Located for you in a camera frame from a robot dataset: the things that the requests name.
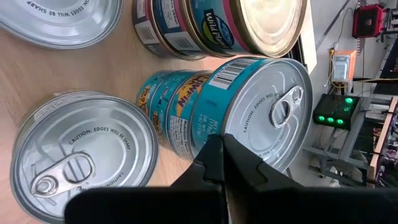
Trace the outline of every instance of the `red device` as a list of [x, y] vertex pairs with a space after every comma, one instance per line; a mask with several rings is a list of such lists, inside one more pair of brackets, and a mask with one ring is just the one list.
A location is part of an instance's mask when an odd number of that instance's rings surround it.
[[372, 4], [361, 6], [354, 11], [353, 37], [377, 37], [384, 31], [384, 18], [387, 14], [384, 6]]

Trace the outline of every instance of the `tin can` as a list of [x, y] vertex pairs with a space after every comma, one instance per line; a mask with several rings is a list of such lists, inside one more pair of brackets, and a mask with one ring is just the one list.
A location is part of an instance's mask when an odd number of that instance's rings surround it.
[[162, 58], [202, 59], [203, 57], [196, 55], [185, 55], [166, 43], [156, 26], [152, 4], [152, 0], [137, 0], [132, 4], [132, 22], [142, 44]]
[[183, 16], [186, 9], [180, 2], [181, 0], [153, 0], [155, 21], [166, 42], [185, 55], [217, 56], [192, 32], [193, 24]]
[[211, 50], [268, 57], [282, 57], [291, 50], [307, 7], [307, 0], [187, 1], [191, 20]]
[[146, 185], [158, 155], [148, 117], [128, 101], [97, 92], [57, 96], [21, 127], [11, 162], [19, 205], [45, 223], [92, 187]]
[[116, 27], [123, 1], [2, 1], [0, 27], [53, 49], [93, 45]]
[[174, 152], [183, 159], [194, 158], [191, 134], [193, 107], [210, 75], [210, 71], [196, 72], [178, 88], [168, 105], [167, 135]]
[[209, 134], [229, 133], [270, 166], [284, 171], [301, 148], [312, 106], [310, 77], [298, 61], [231, 60], [214, 72], [197, 99], [193, 154], [198, 154]]
[[158, 87], [150, 102], [149, 117], [155, 127], [159, 144], [166, 149], [172, 150], [166, 126], [168, 105], [179, 86], [194, 73], [195, 72], [191, 70], [181, 70], [171, 73]]
[[149, 116], [150, 111], [150, 103], [152, 101], [152, 97], [154, 93], [159, 88], [159, 85], [166, 79], [168, 75], [173, 73], [174, 71], [171, 70], [164, 70], [155, 73], [151, 76], [145, 84], [141, 87], [138, 92], [136, 105], [146, 114]]

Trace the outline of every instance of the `orange device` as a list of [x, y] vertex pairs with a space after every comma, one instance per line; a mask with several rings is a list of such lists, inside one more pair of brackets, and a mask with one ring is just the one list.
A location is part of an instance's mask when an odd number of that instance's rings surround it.
[[331, 81], [350, 83], [354, 78], [356, 50], [336, 51], [332, 58], [333, 72]]

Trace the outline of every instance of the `pull tab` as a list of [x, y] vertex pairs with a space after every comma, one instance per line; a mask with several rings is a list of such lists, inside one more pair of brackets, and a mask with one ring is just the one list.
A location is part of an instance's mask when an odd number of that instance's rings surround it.
[[[83, 180], [72, 182], [65, 177], [65, 166], [70, 160], [82, 157], [85, 158], [90, 165], [90, 173]], [[47, 170], [41, 172], [32, 181], [30, 192], [36, 197], [53, 197], [60, 193], [79, 187], [95, 175], [95, 165], [92, 158], [84, 152], [74, 153]]]
[[[270, 117], [271, 123], [276, 128], [283, 127], [292, 116], [294, 111], [300, 106], [301, 100], [303, 98], [304, 89], [301, 86], [293, 86], [287, 93], [281, 96], [271, 107]], [[286, 107], [287, 115], [281, 123], [278, 123], [275, 117], [278, 107]]]

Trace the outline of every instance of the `blue can label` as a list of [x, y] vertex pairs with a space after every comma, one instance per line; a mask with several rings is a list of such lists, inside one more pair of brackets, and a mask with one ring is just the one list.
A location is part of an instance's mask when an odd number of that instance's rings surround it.
[[162, 83], [162, 81], [173, 71], [165, 70], [155, 73], [151, 76], [145, 84], [141, 87], [137, 95], [136, 105], [149, 116], [149, 108], [152, 97]]
[[158, 87], [150, 103], [149, 117], [154, 124], [159, 144], [168, 149], [171, 149], [171, 145], [166, 129], [167, 107], [177, 88], [194, 73], [189, 70], [171, 73]]
[[197, 73], [189, 78], [176, 92], [169, 104], [167, 130], [170, 143], [177, 155], [193, 159], [191, 118], [195, 102], [204, 84], [210, 78], [209, 72]]
[[160, 57], [172, 57], [171, 54], [157, 38], [155, 30], [150, 21], [149, 0], [135, 1], [136, 7], [132, 11], [134, 27], [141, 42], [151, 52]]
[[234, 95], [268, 59], [236, 58], [218, 68], [198, 97], [192, 120], [194, 154], [205, 145], [209, 134], [222, 134], [224, 116]]
[[235, 25], [229, 0], [189, 0], [195, 26], [205, 44], [221, 54], [250, 52]]
[[180, 0], [154, 0], [154, 15], [161, 33], [173, 48], [186, 54], [202, 52], [187, 31]]

